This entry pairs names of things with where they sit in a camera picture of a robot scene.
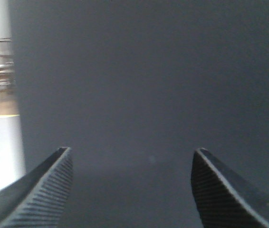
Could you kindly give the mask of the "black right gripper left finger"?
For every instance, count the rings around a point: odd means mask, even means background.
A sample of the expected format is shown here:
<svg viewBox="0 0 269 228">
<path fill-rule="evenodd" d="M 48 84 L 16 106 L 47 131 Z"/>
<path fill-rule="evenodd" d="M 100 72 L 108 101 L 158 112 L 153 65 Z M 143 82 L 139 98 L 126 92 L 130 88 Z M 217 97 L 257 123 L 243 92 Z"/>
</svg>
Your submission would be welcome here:
<svg viewBox="0 0 269 228">
<path fill-rule="evenodd" d="M 58 148 L 31 172 L 0 190 L 0 228 L 56 228 L 72 183 L 71 149 Z"/>
</svg>

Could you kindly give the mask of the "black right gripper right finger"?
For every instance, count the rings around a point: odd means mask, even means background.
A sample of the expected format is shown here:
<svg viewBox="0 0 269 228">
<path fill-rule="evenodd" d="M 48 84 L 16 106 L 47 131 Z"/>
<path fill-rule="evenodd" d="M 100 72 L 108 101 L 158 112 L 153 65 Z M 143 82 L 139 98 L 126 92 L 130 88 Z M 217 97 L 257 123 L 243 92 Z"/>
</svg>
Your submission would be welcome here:
<svg viewBox="0 0 269 228">
<path fill-rule="evenodd" d="M 195 150 L 191 187 L 205 228 L 269 228 L 269 195 L 208 150 Z"/>
</svg>

